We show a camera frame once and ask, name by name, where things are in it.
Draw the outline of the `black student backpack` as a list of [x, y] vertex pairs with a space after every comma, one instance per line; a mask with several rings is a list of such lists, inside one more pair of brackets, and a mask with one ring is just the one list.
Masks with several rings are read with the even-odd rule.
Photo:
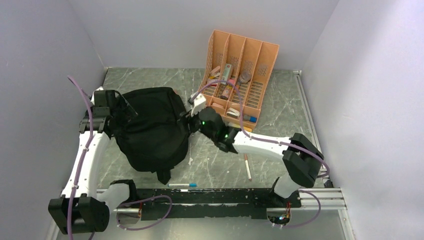
[[156, 173], [166, 185], [189, 150], [189, 127], [180, 119], [185, 105], [171, 87], [136, 89], [123, 97], [137, 116], [122, 126], [115, 141], [133, 169]]

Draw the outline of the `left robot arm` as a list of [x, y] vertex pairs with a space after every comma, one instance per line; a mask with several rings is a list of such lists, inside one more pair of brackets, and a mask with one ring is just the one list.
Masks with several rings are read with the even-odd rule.
[[48, 204], [59, 231], [70, 238], [105, 231], [114, 209], [120, 204], [132, 208], [139, 200], [132, 179], [114, 180], [104, 192], [97, 192], [100, 162], [111, 138], [138, 114], [116, 90], [100, 87], [84, 101], [88, 109], [79, 123], [79, 147], [71, 175], [60, 196]]

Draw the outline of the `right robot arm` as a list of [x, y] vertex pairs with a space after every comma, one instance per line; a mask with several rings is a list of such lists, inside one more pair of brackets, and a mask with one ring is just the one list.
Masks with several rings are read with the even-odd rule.
[[202, 133], [225, 153], [255, 154], [281, 161], [286, 172], [275, 180], [269, 197], [275, 207], [282, 207], [298, 189], [312, 188], [320, 177], [324, 157], [303, 134], [272, 137], [247, 132], [242, 127], [226, 125], [211, 107], [196, 114], [182, 112], [178, 120], [191, 133]]

